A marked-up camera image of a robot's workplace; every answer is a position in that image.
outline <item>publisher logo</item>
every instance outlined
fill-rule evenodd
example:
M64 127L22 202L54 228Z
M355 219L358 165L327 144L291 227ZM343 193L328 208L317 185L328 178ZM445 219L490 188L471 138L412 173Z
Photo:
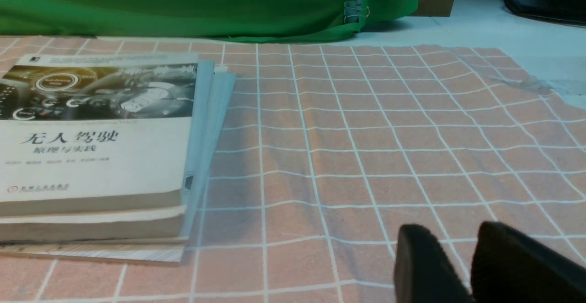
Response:
M11 186L7 189L8 193L13 192L50 192L50 191L67 191L69 184L50 184L36 186Z

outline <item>book title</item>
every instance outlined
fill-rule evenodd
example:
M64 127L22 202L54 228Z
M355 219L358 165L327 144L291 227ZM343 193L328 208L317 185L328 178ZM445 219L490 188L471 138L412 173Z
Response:
M67 135L64 132L48 134L46 132L33 133L21 144L34 146L33 153L76 153L95 152L98 145L115 142L119 133L109 131L80 131L76 135Z

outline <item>black object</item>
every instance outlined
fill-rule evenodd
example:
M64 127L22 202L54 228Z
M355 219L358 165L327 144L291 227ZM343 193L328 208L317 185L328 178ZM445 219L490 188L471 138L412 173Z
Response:
M394 272L397 303L473 303L437 238L427 228L402 225Z
M584 303L586 270L500 222L484 222L472 259L478 303Z
M397 303L584 303L586 269L529 236L483 222L472 260L472 295L437 238L416 224L399 229Z
M521 17L547 22L586 25L586 0L504 0Z

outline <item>book cover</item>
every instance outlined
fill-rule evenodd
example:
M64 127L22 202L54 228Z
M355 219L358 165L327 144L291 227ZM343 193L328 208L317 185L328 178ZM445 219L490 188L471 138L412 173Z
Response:
M197 55L25 55L0 79L0 216L181 205Z

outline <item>checkered tablecloth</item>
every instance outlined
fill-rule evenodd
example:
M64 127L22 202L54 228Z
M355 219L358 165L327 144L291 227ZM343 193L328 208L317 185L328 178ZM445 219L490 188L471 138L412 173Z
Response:
M25 53L188 50L239 80L184 263L2 257L0 301L393 302L406 222L463 282L484 220L584 265L586 111L461 61L527 76L497 49L0 38L0 73Z

